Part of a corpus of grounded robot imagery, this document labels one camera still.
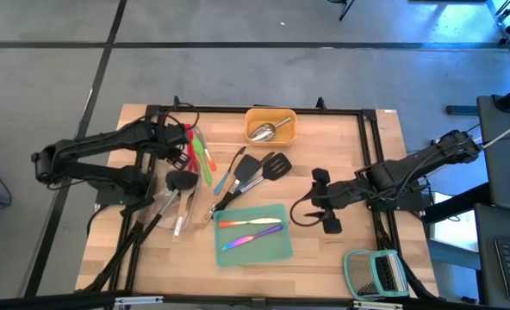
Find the gray floor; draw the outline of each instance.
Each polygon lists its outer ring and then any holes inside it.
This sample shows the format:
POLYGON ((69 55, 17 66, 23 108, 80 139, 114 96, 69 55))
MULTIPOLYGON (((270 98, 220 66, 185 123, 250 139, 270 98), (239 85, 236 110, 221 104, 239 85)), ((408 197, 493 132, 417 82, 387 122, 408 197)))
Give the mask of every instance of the gray floor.
MULTIPOLYGON (((0 1, 0 40, 105 41, 117 4, 0 1)), ((449 43, 501 37, 485 4, 357 1, 342 23, 340 10, 323 0, 129 0, 117 40, 449 43)), ((0 176, 15 197, 0 211, 0 298, 21 293, 53 195, 34 180, 29 156, 75 133, 101 53, 0 50, 0 176)), ((178 95, 200 105, 313 107, 323 96, 328 107, 397 109, 411 151, 478 122, 446 115, 446 105, 474 104, 479 95, 509 90, 510 53, 502 50, 114 50, 89 133, 113 130, 123 103, 170 103, 178 95)), ((486 179, 478 160, 441 170, 432 186, 457 194, 486 179)), ((88 186, 70 191, 41 294, 74 289, 93 199, 88 186)), ((468 288, 475 279, 441 268, 452 267, 436 264, 442 295, 475 293, 468 288)))

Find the orange container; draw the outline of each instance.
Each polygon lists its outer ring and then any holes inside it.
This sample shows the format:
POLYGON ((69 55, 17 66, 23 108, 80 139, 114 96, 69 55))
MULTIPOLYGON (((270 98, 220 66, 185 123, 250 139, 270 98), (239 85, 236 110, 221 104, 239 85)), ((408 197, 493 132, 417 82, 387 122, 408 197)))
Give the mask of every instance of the orange container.
POLYGON ((252 108, 246 113, 246 139, 252 146, 289 146, 297 137, 297 115, 288 108, 252 108), (274 138, 270 141, 254 142, 249 135, 265 123, 275 125, 290 117, 291 121, 283 124, 276 130, 274 138))

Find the green utensil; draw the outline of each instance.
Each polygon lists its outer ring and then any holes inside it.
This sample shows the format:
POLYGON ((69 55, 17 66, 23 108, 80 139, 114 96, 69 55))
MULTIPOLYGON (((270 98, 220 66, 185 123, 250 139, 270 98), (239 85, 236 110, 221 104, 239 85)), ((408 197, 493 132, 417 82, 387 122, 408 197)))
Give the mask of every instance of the green utensil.
POLYGON ((203 175, 205 176, 205 182, 207 185, 211 185, 213 180, 211 179, 211 173, 209 172, 209 168, 207 167, 207 159, 205 157, 205 148, 202 145, 202 142, 195 137, 192 141, 192 145, 194 146, 194 152, 196 152, 197 157, 200 159, 200 163, 203 168, 203 175))

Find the silver scoop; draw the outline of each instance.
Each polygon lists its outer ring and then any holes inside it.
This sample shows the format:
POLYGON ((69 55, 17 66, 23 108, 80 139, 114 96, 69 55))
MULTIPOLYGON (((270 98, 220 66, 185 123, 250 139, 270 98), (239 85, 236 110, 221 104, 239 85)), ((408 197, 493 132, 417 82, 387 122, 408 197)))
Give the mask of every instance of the silver scoop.
POLYGON ((280 121, 276 125, 272 125, 270 123, 261 124, 255 128, 255 130, 253 130, 253 132, 249 135, 249 139, 251 139, 253 142, 264 142, 272 140, 272 138, 274 138, 276 135, 276 130, 289 121, 291 121, 291 117, 280 121))

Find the wooden table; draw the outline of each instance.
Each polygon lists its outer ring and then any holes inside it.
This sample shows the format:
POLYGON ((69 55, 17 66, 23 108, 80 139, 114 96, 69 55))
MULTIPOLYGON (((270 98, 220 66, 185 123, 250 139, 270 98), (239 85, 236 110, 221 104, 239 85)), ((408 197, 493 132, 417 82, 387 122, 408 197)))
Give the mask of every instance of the wooden table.
MULTIPOLYGON (((118 127, 142 116, 145 105, 125 104, 118 127)), ((194 113, 173 113, 184 123, 191 123, 194 113)), ((385 158, 406 156, 401 127, 394 110, 377 110, 385 158)), ((197 125, 203 132, 217 171, 212 173, 214 186, 221 180, 233 155, 246 146, 244 115, 238 113, 202 113, 197 125)), ((375 160, 370 124, 367 124, 372 160, 375 160)), ((246 153, 261 159, 267 152, 284 152, 294 165, 285 177, 264 181, 228 206, 248 208, 283 203, 289 210, 293 202, 310 189, 311 170, 328 169, 332 182, 354 178, 354 171, 364 167, 358 121, 345 115, 298 115, 298 135, 289 147, 272 149, 248 146, 246 153)), ((135 153, 111 152, 109 166, 133 164, 135 153)), ((158 175, 168 167, 159 160, 158 175)), ((160 295, 225 295, 266 297, 351 298, 343 272, 343 256, 356 249, 376 249, 371 214, 365 202, 336 212, 343 232, 324 234, 322 226, 299 227, 289 223, 294 255, 274 263, 220 268, 215 261, 215 236, 212 225, 201 225, 201 218, 214 202, 213 187, 202 183, 192 205, 192 225, 181 234, 179 243, 171 242, 171 231, 157 227, 140 250, 134 292, 160 295)), ((101 212, 92 224, 84 252, 77 288, 90 284, 114 254, 121 226, 119 211, 113 206, 101 212)), ((298 206, 296 215, 317 211, 310 202, 298 206)), ((396 212, 403 257, 416 276, 434 294, 437 286, 420 221, 408 212, 396 212)), ((124 285, 128 262, 121 267, 120 284, 124 285)))

